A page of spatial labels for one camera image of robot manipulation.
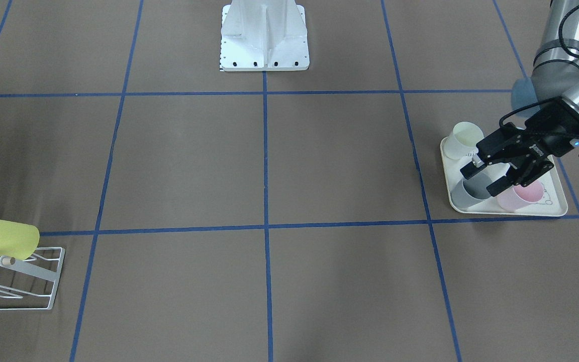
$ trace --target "white wire rack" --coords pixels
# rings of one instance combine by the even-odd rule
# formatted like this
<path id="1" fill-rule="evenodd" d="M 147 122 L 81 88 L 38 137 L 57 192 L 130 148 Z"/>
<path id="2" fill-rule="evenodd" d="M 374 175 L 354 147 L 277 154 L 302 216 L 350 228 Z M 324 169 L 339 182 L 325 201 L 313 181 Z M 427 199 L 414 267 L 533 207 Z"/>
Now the white wire rack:
<path id="1" fill-rule="evenodd" d="M 47 257 L 45 254 L 50 252 L 53 254 Z M 0 307 L 0 311 L 11 311 L 11 310 L 48 310 L 53 308 L 55 303 L 55 296 L 57 294 L 57 286 L 59 284 L 59 278 L 62 273 L 62 265 L 64 263 L 64 253 L 66 249 L 63 247 L 38 247 L 35 252 L 23 261 L 14 261 L 14 263 L 7 262 L 10 258 L 7 256 L 0 257 L 0 267 L 13 270 L 14 272 L 23 273 L 25 275 L 30 275 L 31 277 L 46 280 L 47 283 L 51 285 L 50 294 L 47 293 L 32 293 L 30 291 L 24 291 L 22 289 L 14 288 L 12 286 L 2 286 L 0 284 L 0 298 L 3 300 L 19 300 L 24 297 L 35 297 L 41 298 L 46 302 L 43 303 L 41 307 Z M 38 266 L 37 263 L 41 261 L 46 261 L 53 265 L 57 262 L 57 266 L 53 268 L 43 268 Z"/>

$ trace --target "yellow cup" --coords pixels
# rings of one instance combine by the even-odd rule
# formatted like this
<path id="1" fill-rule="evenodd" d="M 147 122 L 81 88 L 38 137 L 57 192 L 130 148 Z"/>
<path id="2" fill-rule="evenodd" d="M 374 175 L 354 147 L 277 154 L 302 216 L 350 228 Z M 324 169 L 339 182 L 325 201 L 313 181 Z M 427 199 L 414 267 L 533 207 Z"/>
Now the yellow cup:
<path id="1" fill-rule="evenodd" d="M 0 220 L 0 256 L 24 260 L 39 244 L 39 230 L 33 225 Z"/>

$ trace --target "blue grid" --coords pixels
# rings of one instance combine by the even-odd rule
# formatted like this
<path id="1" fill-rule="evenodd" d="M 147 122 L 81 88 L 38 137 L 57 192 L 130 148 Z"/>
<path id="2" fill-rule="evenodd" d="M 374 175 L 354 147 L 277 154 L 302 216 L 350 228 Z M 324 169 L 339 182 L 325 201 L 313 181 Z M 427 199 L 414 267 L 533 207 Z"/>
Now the blue grid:
<path id="1" fill-rule="evenodd" d="M 41 236 L 92 236 L 92 243 L 90 246 L 89 260 L 87 264 L 87 271 L 85 275 L 85 281 L 82 287 L 82 298 L 80 301 L 80 308 L 78 312 L 78 318 L 76 322 L 76 328 L 73 336 L 73 344 L 71 347 L 70 360 L 73 362 L 76 356 L 76 350 L 78 345 L 78 339 L 80 334 L 80 329 L 82 325 L 83 313 L 85 310 L 85 303 L 87 298 L 87 291 L 90 282 L 90 274 L 92 271 L 92 264 L 94 261 L 95 249 L 98 237 L 100 235 L 108 234 L 149 234 L 149 233 L 163 233 L 163 232 L 206 232 L 206 231 L 235 231 L 235 230 L 263 230 L 264 231 L 264 249 L 265 249 L 265 260 L 266 260 L 266 290 L 267 290 L 267 352 L 269 362 L 273 361 L 273 323 L 272 323 L 272 293 L 271 293 L 271 265 L 270 265 L 270 254 L 269 254 L 269 230 L 270 229 L 296 229 L 296 228 L 321 228 L 321 227 L 366 227 L 366 226 L 380 226 L 380 225 L 428 225 L 428 230 L 430 232 L 430 240 L 432 242 L 432 247 L 435 254 L 435 259 L 437 262 L 437 271 L 439 273 L 439 281 L 441 284 L 441 289 L 443 293 L 444 302 L 446 305 L 446 311 L 448 314 L 448 323 L 452 332 L 453 344 L 455 347 L 455 353 L 458 361 L 462 360 L 459 341 L 457 339 L 457 334 L 455 332 L 455 326 L 452 316 L 452 308 L 450 306 L 450 298 L 448 297 L 448 290 L 444 281 L 443 268 L 441 263 L 441 257 L 439 256 L 439 250 L 437 249 L 436 237 L 434 232 L 435 224 L 458 224 L 458 223 L 480 223 L 480 222 L 524 222 L 524 221 L 534 221 L 534 220 L 555 220 L 556 218 L 540 217 L 540 216 L 517 216 L 517 217 L 485 217 L 485 218 L 456 218 L 456 219 L 433 219 L 430 216 L 430 209 L 428 208 L 428 200 L 425 191 L 425 185 L 423 177 L 421 175 L 421 168 L 419 164 L 419 159 L 416 151 L 416 144 L 414 137 L 412 135 L 412 128 L 410 124 L 410 117 L 408 114 L 407 103 L 405 100 L 405 94 L 436 94 L 436 93 L 509 93 L 510 89 L 404 89 L 402 87 L 402 81 L 400 77 L 400 71 L 398 66 L 397 55 L 395 52 L 395 47 L 392 40 L 392 34 L 390 31 L 390 25 L 388 21 L 388 14 L 385 9 L 384 0 L 380 0 L 381 9 L 383 11 L 383 19 L 386 27 L 386 32 L 388 35 L 388 43 L 393 56 L 393 64 L 395 66 L 395 76 L 398 89 L 384 89 L 384 90 L 330 90 L 330 91 L 304 91 L 304 92 L 279 92 L 279 91 L 268 91 L 267 90 L 267 75 L 262 73 L 262 91 L 261 92 L 127 92 L 127 85 L 129 82 L 129 75 L 131 72 L 131 62 L 133 60 L 133 53 L 135 51 L 136 40 L 138 38 L 138 30 L 140 27 L 140 19 L 142 16 L 143 0 L 139 1 L 138 13 L 135 23 L 135 28 L 133 32 L 133 41 L 131 43 L 131 50 L 129 51 L 129 59 L 127 60 L 126 73 L 124 77 L 124 85 L 122 87 L 122 92 L 118 93 L 64 93 L 64 94 L 0 94 L 0 98 L 33 98 L 33 97 L 120 97 L 119 108 L 117 112 L 117 118 L 115 121 L 115 128 L 113 130 L 113 137 L 111 141 L 111 148 L 109 151 L 108 163 L 106 167 L 106 174 L 104 177 L 104 184 L 100 200 L 99 213 L 96 219 L 95 229 L 89 231 L 49 231 L 41 232 Z M 520 66 L 521 73 L 524 77 L 528 77 L 520 55 L 515 48 L 513 39 L 506 26 L 506 21 L 504 16 L 499 9 L 497 0 L 492 0 L 496 12 L 501 20 L 503 29 L 505 30 L 506 36 L 510 42 L 513 54 L 517 59 Z M 12 6 L 13 0 L 9 0 L 0 23 L 0 35 L 6 23 L 10 7 Z M 268 144 L 267 144 L 267 96 L 291 96 L 291 95 L 319 95 L 319 94 L 396 94 L 400 96 L 400 101 L 404 109 L 405 121 L 408 128 L 409 139 L 412 145 L 412 155 L 414 158 L 414 163 L 416 169 L 420 175 L 421 184 L 421 197 L 423 201 L 423 206 L 425 208 L 426 219 L 425 220 L 392 220 L 392 221 L 376 221 L 376 222 L 330 222 L 330 223 L 303 223 L 303 224 L 271 224 L 269 222 L 269 184 L 268 184 Z M 208 227 L 170 227 L 170 228 L 153 228 L 153 229 L 101 229 L 101 220 L 103 217 L 104 203 L 106 200 L 106 191 L 108 188 L 108 183 L 111 175 L 111 165 L 113 163 L 113 150 L 115 147 L 115 141 L 117 140 L 118 129 L 120 126 L 120 121 L 122 118 L 122 109 L 124 107 L 124 100 L 126 97 L 140 97 L 140 96 L 262 96 L 263 98 L 263 128 L 264 128 L 264 224 L 262 225 L 227 225 L 227 226 L 208 226 Z M 576 193 L 570 183 L 569 176 L 565 167 L 563 166 L 561 160 L 558 159 L 558 164 L 560 165 L 561 172 L 565 178 L 565 182 L 569 188 L 569 192 L 572 195 L 574 204 L 577 208 L 577 215 L 565 215 L 558 219 L 564 220 L 579 220 L 579 201 L 577 200 Z"/>

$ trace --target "gray cup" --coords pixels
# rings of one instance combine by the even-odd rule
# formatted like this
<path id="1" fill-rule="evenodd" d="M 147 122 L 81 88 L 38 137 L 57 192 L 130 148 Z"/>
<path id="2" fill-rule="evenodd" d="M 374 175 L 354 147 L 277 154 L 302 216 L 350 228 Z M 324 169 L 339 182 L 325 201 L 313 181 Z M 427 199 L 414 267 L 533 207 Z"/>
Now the gray cup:
<path id="1" fill-rule="evenodd" d="M 491 198 L 487 186 L 492 182 L 484 172 L 476 174 L 471 179 L 462 178 L 450 192 L 450 198 L 457 208 L 469 208 Z"/>

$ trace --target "white cup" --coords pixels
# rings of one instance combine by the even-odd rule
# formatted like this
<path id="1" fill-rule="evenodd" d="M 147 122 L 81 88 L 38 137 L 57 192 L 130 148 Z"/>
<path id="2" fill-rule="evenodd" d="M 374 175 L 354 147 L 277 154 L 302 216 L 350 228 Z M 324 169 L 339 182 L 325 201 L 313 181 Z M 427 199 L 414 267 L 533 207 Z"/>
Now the white cup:
<path id="1" fill-rule="evenodd" d="M 444 155 L 453 160 L 470 156 L 475 152 L 475 145 L 484 138 L 482 130 L 473 123 L 459 122 L 444 142 Z"/>
<path id="2" fill-rule="evenodd" d="M 544 185 L 540 181 L 534 181 L 525 188 L 522 185 L 508 188 L 497 195 L 497 204 L 506 211 L 515 211 L 524 206 L 533 205 L 544 196 Z"/>
<path id="3" fill-rule="evenodd" d="M 491 178 L 483 172 L 471 179 L 462 178 L 450 192 L 450 199 L 456 208 L 469 208 L 491 198 L 487 186 L 492 183 Z"/>

